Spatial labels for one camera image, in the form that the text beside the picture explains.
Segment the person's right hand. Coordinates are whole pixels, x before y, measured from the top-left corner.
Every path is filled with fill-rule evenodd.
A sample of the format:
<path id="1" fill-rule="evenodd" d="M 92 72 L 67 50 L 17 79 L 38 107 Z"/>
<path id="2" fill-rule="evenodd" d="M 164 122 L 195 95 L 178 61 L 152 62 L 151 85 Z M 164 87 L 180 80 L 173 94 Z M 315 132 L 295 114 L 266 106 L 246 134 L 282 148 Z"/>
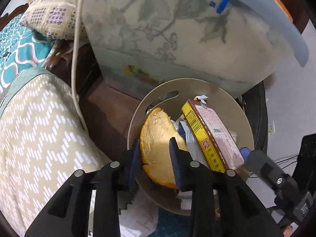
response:
<path id="1" fill-rule="evenodd" d="M 291 234 L 293 233 L 293 226 L 292 225 L 288 225 L 286 226 L 283 230 L 283 236 L 284 237 L 290 237 Z"/>

